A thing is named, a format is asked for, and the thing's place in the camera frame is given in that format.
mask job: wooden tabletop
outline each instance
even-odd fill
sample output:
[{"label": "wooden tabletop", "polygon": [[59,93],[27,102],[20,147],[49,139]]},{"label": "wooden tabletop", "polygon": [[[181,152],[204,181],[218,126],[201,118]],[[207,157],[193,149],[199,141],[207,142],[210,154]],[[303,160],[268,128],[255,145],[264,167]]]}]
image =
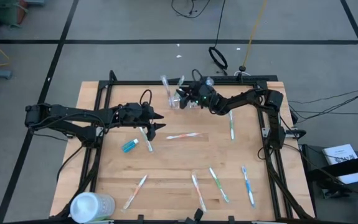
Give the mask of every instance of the wooden tabletop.
[{"label": "wooden tabletop", "polygon": [[[92,110],[95,103],[97,82],[83,82],[77,108]],[[268,83],[269,89],[284,94],[281,116],[291,126],[291,116],[282,82]],[[215,86],[217,92],[229,97],[247,91],[247,86]],[[203,220],[274,220],[270,185],[265,161],[257,158],[262,147],[257,111],[246,105],[233,110],[235,140],[230,139],[229,117],[209,113],[208,109],[171,109],[162,85],[117,85],[113,86],[110,106],[138,102],[145,89],[153,92],[151,106],[165,118],[155,120],[166,123],[151,142],[154,152],[148,152],[138,128],[114,128],[104,138],[96,193],[109,194],[116,202],[113,219],[137,219],[143,214],[147,220],[183,220],[193,217],[199,205],[198,194],[191,180],[196,172],[200,191],[207,207]],[[166,136],[184,133],[202,133],[193,138],[167,140]],[[129,153],[123,153],[124,143],[137,138],[139,144]],[[294,139],[286,144],[297,147]],[[64,160],[80,143],[69,140]],[[55,215],[70,200],[78,187],[83,164],[82,150],[62,170],[54,201],[50,211]],[[281,150],[288,189],[306,212],[314,216],[308,185],[299,152],[284,146]],[[241,166],[248,170],[256,208],[252,208]],[[224,192],[230,199],[226,203],[217,188],[209,167],[220,179]],[[122,212],[123,205],[133,193],[141,178],[148,174],[143,187],[134,198],[129,209]],[[281,216],[285,217],[282,194],[278,190]]]}]

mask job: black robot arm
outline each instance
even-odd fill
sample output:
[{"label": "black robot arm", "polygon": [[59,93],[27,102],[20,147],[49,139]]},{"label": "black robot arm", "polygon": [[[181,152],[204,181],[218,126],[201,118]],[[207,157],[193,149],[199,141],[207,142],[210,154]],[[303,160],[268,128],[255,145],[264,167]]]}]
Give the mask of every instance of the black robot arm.
[{"label": "black robot arm", "polygon": [[[148,102],[127,103],[100,110],[83,110],[61,105],[45,103],[26,107],[25,126],[31,131],[50,128],[68,136],[76,136],[86,147],[95,147],[101,141],[101,135],[111,128],[143,127],[147,128],[147,138],[152,141],[155,131],[165,124],[151,123],[150,120],[164,116],[154,112]],[[69,121],[93,123],[93,126],[79,126]]]},{"label": "black robot arm", "polygon": [[212,114],[225,115],[230,110],[244,105],[253,105],[268,115],[270,132],[266,144],[274,149],[281,149],[285,140],[285,130],[280,125],[280,107],[283,95],[275,90],[254,88],[237,96],[225,98],[208,85],[206,78],[192,82],[189,86],[182,86],[176,90],[180,95],[180,108],[184,109],[188,102],[195,102],[201,108],[206,107]]}]

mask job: plastic cup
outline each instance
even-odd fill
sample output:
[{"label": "plastic cup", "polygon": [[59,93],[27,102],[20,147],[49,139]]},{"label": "plastic cup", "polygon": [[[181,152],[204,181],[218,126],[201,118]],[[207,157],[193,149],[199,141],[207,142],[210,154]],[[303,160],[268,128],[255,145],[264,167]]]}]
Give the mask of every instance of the plastic cup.
[{"label": "plastic cup", "polygon": [[84,192],[78,194],[71,203],[70,213],[77,223],[104,220],[115,210],[115,201],[109,195]]}]

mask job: concrete floor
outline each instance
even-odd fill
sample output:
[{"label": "concrete floor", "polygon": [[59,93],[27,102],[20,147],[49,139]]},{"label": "concrete floor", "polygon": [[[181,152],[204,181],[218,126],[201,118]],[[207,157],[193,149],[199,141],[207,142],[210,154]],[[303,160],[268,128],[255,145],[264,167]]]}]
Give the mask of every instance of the concrete floor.
[{"label": "concrete floor", "polygon": [[[177,6],[183,7],[185,1],[176,0]],[[196,8],[205,2],[196,1]],[[44,7],[32,7],[22,28],[1,27],[0,39],[59,40],[72,3],[73,0],[48,0]],[[358,0],[347,3],[358,25]],[[67,40],[214,39],[221,4],[213,0],[200,17],[186,19],[177,17],[167,0],[80,0]],[[248,39],[261,4],[262,1],[227,1],[220,38]],[[339,0],[270,0],[255,38],[357,40]],[[217,67],[207,53],[209,46],[65,44],[46,102],[75,106],[81,82],[105,80],[110,69],[119,80],[157,80],[160,75],[190,78],[193,68],[215,75]],[[8,69],[13,72],[11,80],[0,79],[0,204],[26,134],[24,108],[37,102],[56,47],[57,44],[0,44],[11,58]],[[219,44],[218,49],[226,56],[228,73],[233,74],[247,46]],[[285,83],[290,100],[308,101],[358,90],[358,44],[253,45],[247,72],[277,75]],[[293,106],[321,111],[346,99]],[[338,112],[358,113],[358,100]],[[308,132],[303,143],[350,143],[358,150],[358,115],[327,114],[299,127]],[[5,221],[48,217],[64,149],[64,142],[33,138]],[[317,215],[323,220],[358,222],[358,202],[317,200]]]}]

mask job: black metal frame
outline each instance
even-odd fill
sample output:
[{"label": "black metal frame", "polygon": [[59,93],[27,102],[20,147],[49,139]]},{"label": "black metal frame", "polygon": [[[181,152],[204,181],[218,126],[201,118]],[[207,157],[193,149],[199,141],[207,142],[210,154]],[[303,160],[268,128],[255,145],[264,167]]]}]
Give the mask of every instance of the black metal frame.
[{"label": "black metal frame", "polygon": [[[277,76],[275,75],[266,75],[266,76],[254,76],[254,77],[242,77],[241,79],[238,79],[237,77],[213,77],[214,79],[214,85],[215,86],[219,86],[219,85],[245,85],[245,86],[252,86],[253,88],[257,88],[257,86],[265,86],[267,87],[266,82],[276,82],[278,81]],[[169,80],[169,82],[176,82],[178,81],[178,79],[172,79]],[[189,85],[191,83],[191,81],[185,81],[183,83],[183,85]],[[106,93],[106,98],[105,98],[105,107],[110,104],[110,98],[111,98],[111,92],[112,92],[112,86],[113,85],[162,85],[161,81],[118,81],[116,80],[116,77],[112,80],[109,81],[99,81],[98,83],[98,88],[97,88],[97,95],[96,95],[96,101],[95,101],[95,110],[100,109],[100,102],[101,102],[101,96],[103,93],[103,90],[106,88],[107,93]],[[261,112],[261,110],[257,109],[257,113],[258,113],[258,119],[259,119],[259,125],[260,125],[260,132],[262,128],[265,128],[265,122],[263,119],[263,113]],[[265,145],[264,139],[262,138],[262,143],[263,143],[263,147],[265,150],[265,154],[269,154],[269,149],[267,148],[267,146]],[[101,155],[101,149],[102,149],[102,144],[100,147],[95,148],[96,150],[96,155]],[[83,182],[83,179],[86,176],[87,170],[88,170],[88,162],[90,160],[90,156],[91,156],[91,150],[90,148],[86,148],[86,152],[85,152],[85,158],[83,160],[83,166],[82,166],[82,173],[81,173],[81,182]],[[277,169],[278,172],[280,174],[280,179],[283,181],[283,183],[285,183],[286,185],[286,180],[285,180],[285,173],[284,173],[284,169],[283,169],[283,163],[281,160],[281,153],[280,151],[275,151],[275,156],[276,156],[276,161],[277,161]],[[271,158],[268,157],[266,159],[266,164],[272,162]],[[273,209],[274,209],[274,214],[275,214],[275,218],[276,220],[278,218],[281,218],[280,215],[280,206],[278,204],[278,197],[277,197],[277,192],[276,192],[276,186],[275,183],[273,181],[273,179],[268,176],[269,178],[269,185],[270,185],[270,193],[271,193],[271,200],[273,203]],[[97,174],[94,176],[94,178],[91,181],[90,184],[90,191],[94,192],[96,189],[96,183],[97,183]],[[285,203],[285,208],[286,208],[286,214],[288,218],[293,218],[292,216],[292,209],[287,201],[287,199],[284,198],[284,203]]]},{"label": "black metal frame", "polygon": [[[347,174],[354,174],[358,172],[358,158],[351,159],[349,161],[340,162],[334,165],[325,166],[321,168],[327,173],[331,174],[334,177],[339,177]],[[329,179],[325,173],[321,172],[319,169],[311,170],[306,173],[308,181],[319,181],[324,179]]]}]

